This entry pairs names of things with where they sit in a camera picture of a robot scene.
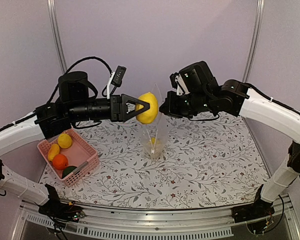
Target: table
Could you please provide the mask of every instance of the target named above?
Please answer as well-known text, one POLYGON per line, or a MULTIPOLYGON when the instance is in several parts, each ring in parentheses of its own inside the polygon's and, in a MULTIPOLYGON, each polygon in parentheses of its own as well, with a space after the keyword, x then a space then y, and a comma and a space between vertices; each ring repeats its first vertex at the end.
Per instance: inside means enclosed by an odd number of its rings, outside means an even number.
POLYGON ((97 149, 99 168, 69 188, 46 166, 40 183, 54 186, 61 198, 82 203, 190 209, 251 202, 269 179, 241 117, 221 113, 211 122, 168 118, 167 125, 169 140, 157 160, 140 145, 141 124, 135 119, 77 130, 97 149))

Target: orange fruit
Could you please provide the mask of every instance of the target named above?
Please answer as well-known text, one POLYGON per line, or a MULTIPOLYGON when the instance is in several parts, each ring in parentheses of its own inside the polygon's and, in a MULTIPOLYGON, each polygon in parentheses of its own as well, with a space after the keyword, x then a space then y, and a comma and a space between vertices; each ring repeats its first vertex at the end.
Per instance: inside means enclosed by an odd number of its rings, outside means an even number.
POLYGON ((69 165, 68 158, 63 154, 58 154, 53 158, 52 165, 57 170, 64 170, 69 165))

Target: floral tablecloth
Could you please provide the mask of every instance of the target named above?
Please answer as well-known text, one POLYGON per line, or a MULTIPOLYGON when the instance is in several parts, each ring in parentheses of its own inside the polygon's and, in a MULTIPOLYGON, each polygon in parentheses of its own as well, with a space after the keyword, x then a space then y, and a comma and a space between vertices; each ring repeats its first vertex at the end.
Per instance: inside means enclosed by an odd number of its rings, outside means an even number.
POLYGON ((40 182, 83 203, 180 209, 251 202, 269 178, 242 118, 221 113, 211 122, 168 118, 167 124, 169 141, 157 160, 140 145, 136 120, 78 130, 97 149, 99 168, 69 188, 46 166, 40 182))

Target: wall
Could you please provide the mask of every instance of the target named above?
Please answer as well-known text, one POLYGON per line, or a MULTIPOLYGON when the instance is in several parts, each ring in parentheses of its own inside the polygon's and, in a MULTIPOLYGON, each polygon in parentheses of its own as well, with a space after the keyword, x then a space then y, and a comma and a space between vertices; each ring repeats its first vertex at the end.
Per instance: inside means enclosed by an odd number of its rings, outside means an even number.
MULTIPOLYGON (((135 97, 157 82, 163 95, 169 76, 204 60, 219 84, 241 80, 257 1, 235 0, 58 0, 55 3, 68 67, 86 56, 104 58, 115 70, 127 67, 117 93, 135 97)), ((93 60, 77 68, 102 90, 109 73, 93 60)))
MULTIPOLYGON (((300 0, 265 1, 261 32, 248 80, 275 99, 300 111, 300 0)), ((287 154, 291 140, 249 121, 273 173, 287 154)), ((300 223, 300 180, 288 189, 300 223)))
MULTIPOLYGON (((44 104, 61 74, 47 2, 0 0, 0 127, 44 104)), ((38 181, 44 162, 31 143, 2 157, 15 172, 38 181)), ((14 226, 20 199, 0 196, 0 240, 14 226)))

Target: plastic basket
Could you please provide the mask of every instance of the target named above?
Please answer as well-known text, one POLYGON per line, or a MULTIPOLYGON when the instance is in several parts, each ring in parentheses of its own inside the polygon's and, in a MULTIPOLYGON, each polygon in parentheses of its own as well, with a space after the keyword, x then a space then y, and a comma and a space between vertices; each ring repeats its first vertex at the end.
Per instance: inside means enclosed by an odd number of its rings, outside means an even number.
POLYGON ((89 145, 78 133, 73 129, 64 131, 72 138, 72 145, 68 149, 60 149, 60 153, 65 155, 68 159, 69 166, 76 166, 66 177, 62 178, 61 170, 57 170, 52 166, 52 163, 48 160, 48 151, 52 144, 57 143, 57 138, 52 142, 43 140, 37 145, 44 160, 50 166, 56 177, 62 181, 67 187, 71 187, 79 179, 85 176, 88 172, 91 172, 96 166, 99 165, 98 152, 92 146, 89 145))

